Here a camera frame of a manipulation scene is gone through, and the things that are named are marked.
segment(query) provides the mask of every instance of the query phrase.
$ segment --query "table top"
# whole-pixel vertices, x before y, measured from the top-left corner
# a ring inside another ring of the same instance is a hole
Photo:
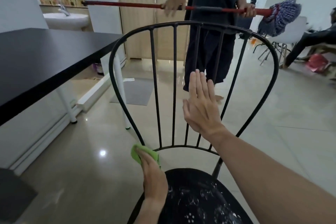
[[[37,28],[0,33],[0,125],[109,53],[120,37]]]

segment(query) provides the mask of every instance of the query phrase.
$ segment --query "right hand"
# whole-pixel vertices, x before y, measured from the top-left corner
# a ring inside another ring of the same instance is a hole
[[[229,133],[221,123],[215,86],[198,69],[190,74],[189,100],[183,99],[183,113],[189,126],[211,144],[221,140],[223,133]]]
[[[165,205],[168,193],[166,174],[148,153],[138,148],[135,151],[141,159],[145,202],[150,205],[152,210],[157,210],[160,213]]]
[[[165,14],[168,16],[172,11],[171,16],[174,17],[176,10],[179,6],[182,6],[182,10],[186,8],[186,0],[167,0],[163,5],[162,8],[165,9]]]

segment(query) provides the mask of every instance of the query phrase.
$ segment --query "white sink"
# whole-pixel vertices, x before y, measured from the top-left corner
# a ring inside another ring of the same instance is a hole
[[[70,14],[64,13],[43,14],[49,29],[66,29],[80,30],[82,27],[89,25],[89,16],[87,14]]]

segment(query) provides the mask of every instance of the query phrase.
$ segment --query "white chair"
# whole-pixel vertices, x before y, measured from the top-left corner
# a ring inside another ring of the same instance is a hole
[[[297,19],[291,23],[289,23],[286,28],[285,31],[275,37],[269,37],[267,38],[267,40],[269,40],[272,45],[274,46],[274,48],[277,48],[278,46],[281,48],[280,52],[280,56],[279,56],[279,63],[281,61],[281,56],[283,56],[283,58],[286,58],[286,53],[287,53],[287,45],[288,44],[294,44],[300,41],[300,39],[303,36],[303,33],[306,31],[306,24],[307,24],[307,17],[304,16],[299,16],[297,17]],[[258,59],[260,59],[265,52],[267,52],[268,49],[266,49],[260,56]],[[262,62],[260,63],[260,65],[262,65],[262,63],[267,60],[267,57],[269,56],[270,51],[267,53],[267,55],[265,56],[265,58],[262,60]]]

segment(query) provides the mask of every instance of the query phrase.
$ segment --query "chair seat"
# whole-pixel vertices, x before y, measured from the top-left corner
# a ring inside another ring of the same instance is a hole
[[[252,223],[244,209],[221,184],[206,172],[192,168],[166,171],[168,195],[159,217],[163,223]],[[134,223],[145,196],[142,194],[128,220]]]

